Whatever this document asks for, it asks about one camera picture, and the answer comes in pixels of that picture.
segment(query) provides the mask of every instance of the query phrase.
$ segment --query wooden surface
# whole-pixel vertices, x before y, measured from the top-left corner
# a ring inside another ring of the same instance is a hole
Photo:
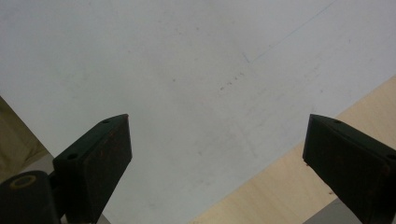
[[[396,148],[396,77],[337,118]],[[303,223],[336,196],[302,159],[304,143],[202,213],[197,223]]]
[[[46,154],[40,141],[0,97],[0,182]]]

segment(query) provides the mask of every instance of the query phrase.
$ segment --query wood grain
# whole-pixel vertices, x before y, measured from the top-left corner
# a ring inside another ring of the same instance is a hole
[[[337,118],[396,148],[396,76]],[[336,198],[305,164],[304,143],[191,221],[198,223],[303,223]]]

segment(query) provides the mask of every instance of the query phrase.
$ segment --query white paper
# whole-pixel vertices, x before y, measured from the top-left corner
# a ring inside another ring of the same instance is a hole
[[[186,223],[396,74],[394,1],[0,3],[0,94],[58,155],[130,115],[111,223]]]

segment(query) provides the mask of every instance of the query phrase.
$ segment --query faint pencil line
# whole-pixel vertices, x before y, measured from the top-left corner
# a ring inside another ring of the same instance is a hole
[[[252,60],[251,62],[255,62],[258,59],[260,59],[262,56],[264,56],[268,51],[272,50],[273,48],[275,48],[276,46],[278,46],[279,44],[281,44],[283,41],[285,41],[286,39],[288,39],[289,37],[291,37],[292,35],[294,35],[297,31],[301,30],[303,27],[305,27],[309,22],[313,21],[314,19],[316,19],[320,14],[322,14],[324,11],[326,11],[332,4],[334,4],[335,2],[337,2],[338,0],[334,0],[332,1],[329,5],[327,5],[326,7],[324,7],[320,12],[318,12],[317,14],[315,14],[313,17],[311,17],[308,21],[305,21],[303,24],[301,24],[299,27],[297,27],[296,29],[294,29],[293,31],[291,31],[290,33],[288,33],[287,35],[285,35],[285,37],[283,37],[281,40],[279,40],[278,42],[276,42],[271,48],[265,50],[262,54],[260,54],[259,56],[257,56],[254,60]]]

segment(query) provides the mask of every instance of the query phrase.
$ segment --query white sheet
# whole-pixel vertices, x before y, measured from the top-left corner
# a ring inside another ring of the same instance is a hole
[[[396,74],[395,1],[2,1],[0,94],[58,155],[130,115],[112,223],[185,223]]]

